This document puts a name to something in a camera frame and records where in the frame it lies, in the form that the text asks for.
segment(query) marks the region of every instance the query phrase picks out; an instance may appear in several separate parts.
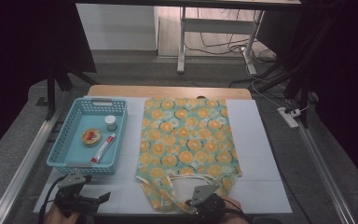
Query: yellow cloth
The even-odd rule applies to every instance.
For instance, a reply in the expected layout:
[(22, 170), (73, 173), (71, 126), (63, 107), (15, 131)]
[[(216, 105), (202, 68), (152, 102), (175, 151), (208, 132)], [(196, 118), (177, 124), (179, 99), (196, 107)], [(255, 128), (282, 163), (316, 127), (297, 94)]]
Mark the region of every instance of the yellow cloth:
[(175, 178), (215, 180), (221, 196), (241, 176), (224, 99), (146, 100), (140, 150), (136, 177), (159, 211), (195, 212), (175, 199)]

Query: basket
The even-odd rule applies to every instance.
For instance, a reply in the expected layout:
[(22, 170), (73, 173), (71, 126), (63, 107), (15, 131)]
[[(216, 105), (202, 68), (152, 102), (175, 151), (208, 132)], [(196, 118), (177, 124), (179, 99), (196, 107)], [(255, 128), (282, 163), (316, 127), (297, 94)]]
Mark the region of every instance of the basket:
[[(108, 115), (116, 117), (117, 129), (109, 131), (104, 122)], [(113, 175), (121, 149), (127, 121), (127, 102), (118, 99), (78, 98), (74, 101), (56, 142), (48, 155), (47, 164), (65, 174), (78, 169), (83, 175)], [(87, 129), (96, 128), (102, 134), (101, 141), (93, 147), (82, 142), (82, 134)], [(104, 141), (112, 133), (115, 141), (106, 150), (99, 163), (91, 163)]]

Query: gray floor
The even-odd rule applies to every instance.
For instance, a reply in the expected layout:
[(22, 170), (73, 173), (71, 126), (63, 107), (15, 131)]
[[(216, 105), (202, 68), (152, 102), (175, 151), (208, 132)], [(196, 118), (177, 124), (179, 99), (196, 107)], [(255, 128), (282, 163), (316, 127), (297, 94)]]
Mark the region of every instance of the gray floor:
[[(166, 38), (170, 41), (177, 41), (172, 40), (169, 37), (169, 32), (167, 33), (164, 29), (160, 29), (160, 31), (162, 32), (160, 40)], [(186, 37), (188, 43), (194, 44), (197, 48), (207, 49), (200, 44), (200, 40), (195, 40), (191, 36), (200, 37), (197, 34), (190, 35), (189, 38)], [(224, 35), (219, 41), (226, 38), (227, 36)], [(178, 76), (176, 60), (172, 58), (177, 53), (177, 45), (161, 46), (161, 42), (159, 44), (159, 48), (164, 49), (163, 52), (159, 52), (159, 55), (168, 57), (139, 52), (136, 54), (134, 52), (93, 51), (98, 75), (89, 74), (89, 76), (103, 84), (188, 87), (227, 87), (231, 81), (247, 78), (242, 58), (236, 55), (228, 55), (227, 58), (206, 57), (207, 54), (198, 54), (194, 51), (188, 51), (186, 55), (199, 57), (186, 57), (186, 73)], [(269, 66), (270, 64), (257, 64), (256, 69), (262, 73)], [(71, 79), (74, 87), (69, 94), (73, 101), (76, 97), (86, 94), (90, 85), (72, 75)], [(250, 84), (250, 82), (238, 83), (232, 88), (249, 88)], [(281, 97), (282, 87), (284, 87), (284, 83), (282, 86), (268, 91), (273, 95), (266, 94), (266, 96), (275, 104), (288, 106)], [(28, 103), (0, 141), (0, 199), (46, 117), (46, 106), (38, 104), (46, 97), (46, 81), (33, 85), (29, 90)], [(258, 94), (253, 94), (253, 98), (258, 104), (260, 115), (265, 122), (271, 147), (276, 155), (277, 164), (281, 168), (286, 193), (294, 212), (293, 214), (270, 214), (269, 216), (276, 217), (285, 224), (309, 223), (307, 217), (311, 223), (341, 223), (332, 199), (325, 189), (299, 131), (288, 128), (276, 112), (275, 104)], [(358, 223), (358, 171), (332, 134), (319, 121), (314, 112), (314, 105), (309, 107), (308, 115), (310, 132), (351, 209), (356, 223)], [(46, 166), (46, 158), (65, 116), (66, 113), (59, 118), (58, 125), (44, 145), (40, 157), (35, 162), (34, 169), (22, 188), (20, 197), (10, 212), (7, 223), (36, 223), (37, 217), (32, 210), (51, 170)], [(134, 223), (134, 221), (115, 223)]]

